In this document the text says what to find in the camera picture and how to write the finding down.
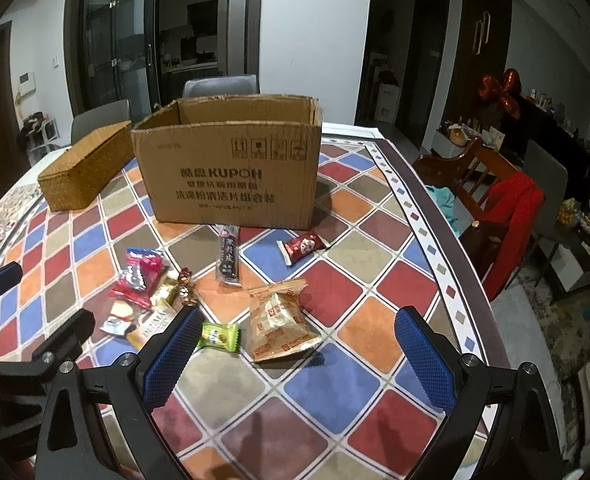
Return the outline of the black glass sliding door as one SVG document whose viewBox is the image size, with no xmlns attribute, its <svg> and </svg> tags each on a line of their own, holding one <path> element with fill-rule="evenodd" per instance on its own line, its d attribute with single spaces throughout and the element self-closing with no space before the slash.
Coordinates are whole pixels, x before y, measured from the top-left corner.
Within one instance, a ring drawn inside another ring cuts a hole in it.
<svg viewBox="0 0 590 480">
<path fill-rule="evenodd" d="M 158 0 L 65 0 L 72 114 L 126 100 L 134 122 L 150 115 L 158 100 L 157 32 Z"/>
</svg>

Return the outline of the pink hawthorn snack bag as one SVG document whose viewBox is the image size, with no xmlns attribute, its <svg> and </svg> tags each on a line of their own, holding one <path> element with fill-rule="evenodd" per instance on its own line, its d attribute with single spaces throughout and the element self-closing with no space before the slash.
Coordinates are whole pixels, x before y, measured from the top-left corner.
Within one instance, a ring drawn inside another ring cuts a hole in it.
<svg viewBox="0 0 590 480">
<path fill-rule="evenodd" d="M 165 257 L 160 250 L 129 247 L 126 263 L 109 296 L 150 309 L 153 289 L 165 270 Z"/>
</svg>

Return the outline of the brown cardboard box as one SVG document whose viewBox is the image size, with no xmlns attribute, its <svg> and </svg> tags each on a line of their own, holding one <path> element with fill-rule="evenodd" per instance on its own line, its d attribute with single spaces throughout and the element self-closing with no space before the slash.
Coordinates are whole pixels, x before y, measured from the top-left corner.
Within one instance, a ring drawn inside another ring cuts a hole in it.
<svg viewBox="0 0 590 480">
<path fill-rule="evenodd" d="M 305 230 L 321 133 L 318 100 L 249 94 L 173 101 L 131 139 L 158 221 Z"/>
</svg>

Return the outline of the colourful checkered table mat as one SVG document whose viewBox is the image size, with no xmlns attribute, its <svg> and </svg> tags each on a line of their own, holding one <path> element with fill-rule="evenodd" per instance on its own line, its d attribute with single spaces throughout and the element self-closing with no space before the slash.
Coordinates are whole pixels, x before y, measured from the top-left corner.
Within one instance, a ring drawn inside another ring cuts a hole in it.
<svg viewBox="0 0 590 480">
<path fill-rule="evenodd" d="M 0 245 L 22 282 L 0 298 L 0 360 L 28 359 L 78 309 L 97 322 L 130 247 L 159 249 L 194 274 L 205 318 L 246 330 L 251 288 L 302 278 L 311 350 L 254 363 L 197 350 L 154 414 L 196 479 L 400 479 L 443 416 L 394 336 L 398 309 L 415 307 L 463 352 L 504 365 L 506 350 L 478 277 L 409 162 L 387 142 L 327 138 L 319 156 L 313 227 L 327 246 L 286 264 L 286 229 L 240 234 L 239 286 L 215 277 L 216 231 L 153 214 L 130 162 L 91 204 L 55 212 L 37 196 Z"/>
</svg>

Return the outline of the red foil balloon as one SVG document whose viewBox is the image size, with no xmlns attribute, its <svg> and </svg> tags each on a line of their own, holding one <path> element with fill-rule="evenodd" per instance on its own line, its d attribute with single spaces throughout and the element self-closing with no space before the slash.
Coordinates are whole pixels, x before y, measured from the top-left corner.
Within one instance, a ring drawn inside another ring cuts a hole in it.
<svg viewBox="0 0 590 480">
<path fill-rule="evenodd" d="M 482 100 L 496 99 L 511 117 L 520 118 L 518 99 L 522 92 L 520 74 L 514 68 L 508 68 L 498 79 L 493 75 L 484 75 L 478 86 L 478 95 Z"/>
</svg>

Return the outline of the long black snack stick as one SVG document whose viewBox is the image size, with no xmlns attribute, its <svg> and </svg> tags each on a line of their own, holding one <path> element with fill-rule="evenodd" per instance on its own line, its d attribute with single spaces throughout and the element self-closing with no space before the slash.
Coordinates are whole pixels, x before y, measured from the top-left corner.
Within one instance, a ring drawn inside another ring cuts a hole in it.
<svg viewBox="0 0 590 480">
<path fill-rule="evenodd" d="M 239 227 L 217 224 L 219 252 L 216 262 L 216 280 L 219 283 L 240 286 Z"/>
</svg>

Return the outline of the red cloth on chair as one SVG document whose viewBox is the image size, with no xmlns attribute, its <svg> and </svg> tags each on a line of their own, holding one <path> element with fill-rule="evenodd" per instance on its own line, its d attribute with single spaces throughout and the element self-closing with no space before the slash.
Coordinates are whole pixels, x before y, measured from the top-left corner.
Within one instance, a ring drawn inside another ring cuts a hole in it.
<svg viewBox="0 0 590 480">
<path fill-rule="evenodd" d="M 544 203 L 545 193 L 522 171 L 516 171 L 509 179 L 499 181 L 490 188 L 482 219 L 500 224 L 507 232 L 483 281 L 489 301 L 502 292 L 521 264 L 530 233 Z"/>
</svg>

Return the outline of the grey dining chair back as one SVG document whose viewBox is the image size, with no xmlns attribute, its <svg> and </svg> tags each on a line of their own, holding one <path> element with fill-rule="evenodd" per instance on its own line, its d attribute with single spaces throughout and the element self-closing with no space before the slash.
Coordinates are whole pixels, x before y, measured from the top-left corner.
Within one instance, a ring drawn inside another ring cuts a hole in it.
<svg viewBox="0 0 590 480">
<path fill-rule="evenodd" d="M 256 75 L 217 76 L 188 80 L 183 87 L 184 99 L 202 96 L 249 96 L 259 93 Z"/>
</svg>

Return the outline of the white low cabinet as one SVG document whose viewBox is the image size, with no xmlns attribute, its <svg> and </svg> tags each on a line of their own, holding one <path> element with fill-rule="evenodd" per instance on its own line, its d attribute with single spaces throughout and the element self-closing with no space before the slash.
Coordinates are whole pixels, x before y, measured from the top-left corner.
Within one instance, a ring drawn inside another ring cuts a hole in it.
<svg viewBox="0 0 590 480">
<path fill-rule="evenodd" d="M 431 151 L 441 158 L 452 158 L 460 155 L 471 143 L 473 134 L 466 125 L 451 125 L 446 130 L 437 130 Z"/>
</svg>

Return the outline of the white shoe rack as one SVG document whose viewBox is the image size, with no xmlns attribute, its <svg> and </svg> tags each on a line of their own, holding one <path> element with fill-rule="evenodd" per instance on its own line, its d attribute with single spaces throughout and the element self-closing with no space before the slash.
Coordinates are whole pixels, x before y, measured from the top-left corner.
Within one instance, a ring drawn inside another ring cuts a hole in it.
<svg viewBox="0 0 590 480">
<path fill-rule="evenodd" d="M 35 112 L 24 118 L 20 134 L 25 140 L 27 153 L 37 148 L 46 148 L 60 137 L 55 120 L 42 112 Z"/>
</svg>

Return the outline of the tan bread snack bag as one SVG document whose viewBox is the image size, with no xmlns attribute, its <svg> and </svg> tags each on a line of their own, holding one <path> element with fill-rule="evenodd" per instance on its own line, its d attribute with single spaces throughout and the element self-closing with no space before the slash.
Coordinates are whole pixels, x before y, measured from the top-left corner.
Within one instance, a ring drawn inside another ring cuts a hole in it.
<svg viewBox="0 0 590 480">
<path fill-rule="evenodd" d="M 304 278 L 248 289 L 249 351 L 255 363 L 286 358 L 315 348 L 322 340 L 301 310 Z"/>
</svg>

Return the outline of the green candy packet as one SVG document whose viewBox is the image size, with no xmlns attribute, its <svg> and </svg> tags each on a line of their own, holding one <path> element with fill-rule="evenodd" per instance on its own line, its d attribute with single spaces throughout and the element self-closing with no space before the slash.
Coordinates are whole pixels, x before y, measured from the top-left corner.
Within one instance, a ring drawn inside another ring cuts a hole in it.
<svg viewBox="0 0 590 480">
<path fill-rule="evenodd" d="M 240 329 L 237 324 L 217 324 L 204 322 L 199 347 L 225 350 L 237 353 L 240 348 Z"/>
</svg>

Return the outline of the beige snack packet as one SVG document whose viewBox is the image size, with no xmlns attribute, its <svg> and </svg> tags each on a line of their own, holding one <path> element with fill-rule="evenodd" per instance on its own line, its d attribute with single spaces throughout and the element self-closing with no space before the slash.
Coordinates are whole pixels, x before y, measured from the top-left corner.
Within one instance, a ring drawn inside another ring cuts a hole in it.
<svg viewBox="0 0 590 480">
<path fill-rule="evenodd" d="M 176 310 L 168 306 L 146 311 L 138 317 L 134 329 L 127 333 L 127 341 L 139 352 L 154 335 L 165 332 L 176 315 Z"/>
</svg>

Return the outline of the woven wicker basket box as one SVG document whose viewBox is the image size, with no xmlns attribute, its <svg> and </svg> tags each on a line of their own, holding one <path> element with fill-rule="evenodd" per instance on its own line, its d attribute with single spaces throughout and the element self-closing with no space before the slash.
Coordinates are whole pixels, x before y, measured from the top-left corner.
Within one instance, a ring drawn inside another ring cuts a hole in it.
<svg viewBox="0 0 590 480">
<path fill-rule="evenodd" d="M 52 212 L 88 207 L 107 183 L 134 157 L 131 122 L 97 128 L 38 175 Z"/>
</svg>

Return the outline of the small red snack packet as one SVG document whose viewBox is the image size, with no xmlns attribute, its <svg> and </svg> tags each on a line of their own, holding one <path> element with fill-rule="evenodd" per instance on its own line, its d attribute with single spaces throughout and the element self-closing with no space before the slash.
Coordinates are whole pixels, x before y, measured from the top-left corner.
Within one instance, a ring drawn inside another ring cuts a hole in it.
<svg viewBox="0 0 590 480">
<path fill-rule="evenodd" d="M 278 240 L 278 250 L 287 266 L 301 260 L 317 250 L 327 247 L 327 241 L 315 231 L 308 231 L 290 240 Z"/>
</svg>

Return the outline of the white biscuit packet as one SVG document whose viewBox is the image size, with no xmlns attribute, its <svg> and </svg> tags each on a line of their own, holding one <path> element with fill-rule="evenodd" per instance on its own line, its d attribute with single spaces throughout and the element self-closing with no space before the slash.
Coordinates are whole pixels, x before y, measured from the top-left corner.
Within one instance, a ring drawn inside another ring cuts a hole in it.
<svg viewBox="0 0 590 480">
<path fill-rule="evenodd" d="M 101 331 L 107 335 L 124 337 L 135 329 L 137 316 L 138 311 L 129 302 L 116 299 L 101 325 Z"/>
</svg>

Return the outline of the brown wrapped candy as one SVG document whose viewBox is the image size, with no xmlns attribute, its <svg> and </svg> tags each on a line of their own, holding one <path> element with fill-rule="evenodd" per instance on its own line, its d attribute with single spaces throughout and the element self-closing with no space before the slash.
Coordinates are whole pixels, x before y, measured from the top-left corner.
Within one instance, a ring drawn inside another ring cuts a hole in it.
<svg viewBox="0 0 590 480">
<path fill-rule="evenodd" d="M 192 275 L 192 271 L 188 268 L 182 268 L 178 275 L 177 294 L 182 307 L 196 308 L 199 305 L 199 298 L 197 298 L 194 290 Z"/>
</svg>

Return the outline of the red wooden chair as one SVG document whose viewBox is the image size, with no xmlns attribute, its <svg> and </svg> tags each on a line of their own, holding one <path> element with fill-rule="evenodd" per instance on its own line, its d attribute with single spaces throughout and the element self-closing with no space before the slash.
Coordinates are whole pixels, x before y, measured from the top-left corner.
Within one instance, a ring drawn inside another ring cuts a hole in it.
<svg viewBox="0 0 590 480">
<path fill-rule="evenodd" d="M 480 138 L 470 141 L 455 157 L 422 155 L 412 167 L 425 184 L 452 191 L 472 217 L 460 240 L 478 277 L 484 280 L 508 232 L 508 220 L 488 219 L 489 196 L 494 186 L 512 178 L 518 168 L 486 148 Z"/>
</svg>

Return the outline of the grey dining chair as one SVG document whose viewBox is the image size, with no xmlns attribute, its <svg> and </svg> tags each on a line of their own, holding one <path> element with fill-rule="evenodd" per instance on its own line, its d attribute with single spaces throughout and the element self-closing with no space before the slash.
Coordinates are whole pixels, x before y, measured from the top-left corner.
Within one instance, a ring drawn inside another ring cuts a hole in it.
<svg viewBox="0 0 590 480">
<path fill-rule="evenodd" d="M 202 96 L 249 96 L 259 93 L 256 75 L 217 76 L 188 80 L 183 87 L 184 99 Z"/>
<path fill-rule="evenodd" d="M 131 117 L 130 101 L 123 99 L 107 103 L 77 115 L 71 124 L 70 140 L 77 143 L 95 129 L 127 122 Z"/>
</svg>

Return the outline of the teal cloth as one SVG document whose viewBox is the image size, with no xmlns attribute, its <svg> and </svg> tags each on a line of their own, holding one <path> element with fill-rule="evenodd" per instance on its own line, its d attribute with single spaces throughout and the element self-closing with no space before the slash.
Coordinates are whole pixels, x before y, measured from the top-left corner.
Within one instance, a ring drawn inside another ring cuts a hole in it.
<svg viewBox="0 0 590 480">
<path fill-rule="evenodd" d="M 433 185 L 426 185 L 425 188 L 440 212 L 444 214 L 452 232 L 456 237 L 459 237 L 462 231 L 455 212 L 456 198 L 454 193 L 449 188 L 437 188 Z"/>
</svg>

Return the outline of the grey dining chair left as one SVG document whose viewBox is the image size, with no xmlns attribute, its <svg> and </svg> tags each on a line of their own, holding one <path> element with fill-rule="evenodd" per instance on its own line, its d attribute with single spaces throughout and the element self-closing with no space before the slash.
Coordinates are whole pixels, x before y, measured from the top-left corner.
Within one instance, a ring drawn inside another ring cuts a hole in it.
<svg viewBox="0 0 590 480">
<path fill-rule="evenodd" d="M 77 115 L 71 124 L 70 140 L 77 143 L 95 129 L 127 122 L 131 117 L 130 101 L 123 99 L 107 103 Z"/>
</svg>

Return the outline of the gold wrapped candy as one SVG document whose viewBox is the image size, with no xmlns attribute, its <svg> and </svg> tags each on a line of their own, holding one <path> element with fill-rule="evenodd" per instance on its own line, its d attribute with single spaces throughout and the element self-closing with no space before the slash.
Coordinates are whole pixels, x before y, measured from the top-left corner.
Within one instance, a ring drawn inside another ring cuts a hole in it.
<svg viewBox="0 0 590 480">
<path fill-rule="evenodd" d="M 173 307 L 173 301 L 177 296 L 178 281 L 165 275 L 157 284 L 150 298 L 153 310 L 164 310 Z"/>
</svg>

